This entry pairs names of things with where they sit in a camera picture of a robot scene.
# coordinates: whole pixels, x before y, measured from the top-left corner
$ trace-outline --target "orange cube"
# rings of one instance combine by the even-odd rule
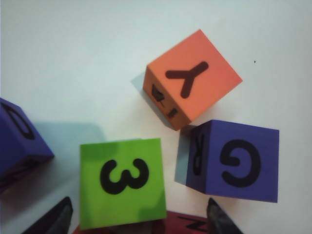
[[[241,81],[198,30],[147,65],[143,90],[179,130]]]

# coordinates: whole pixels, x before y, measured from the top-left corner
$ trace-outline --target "green block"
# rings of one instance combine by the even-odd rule
[[[165,217],[159,138],[80,146],[81,229]]]

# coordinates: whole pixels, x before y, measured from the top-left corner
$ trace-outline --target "purple cube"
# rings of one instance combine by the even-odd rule
[[[279,131],[211,120],[192,130],[186,185],[205,194],[277,202]]]
[[[0,98],[0,193],[54,155],[23,110]]]

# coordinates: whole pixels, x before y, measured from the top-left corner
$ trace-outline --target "white surface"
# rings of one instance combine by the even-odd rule
[[[205,215],[208,195],[174,182],[179,132],[133,85],[198,28],[244,80],[212,118],[280,130],[278,203],[216,197],[246,234],[311,233],[312,1],[2,0],[1,96],[56,154],[1,195],[2,233],[19,234],[66,195],[78,225],[78,145],[162,139],[170,210]]]

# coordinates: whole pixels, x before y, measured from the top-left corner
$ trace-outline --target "foam block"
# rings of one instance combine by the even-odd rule
[[[0,98],[0,193],[54,157],[23,110]]]
[[[147,65],[143,90],[178,130],[241,81],[198,30]]]
[[[211,120],[191,132],[186,185],[205,194],[277,202],[279,131]]]
[[[80,228],[166,217],[160,139],[80,147]]]
[[[152,234],[203,234],[207,231],[207,218],[172,211],[167,212],[167,218],[152,224]]]

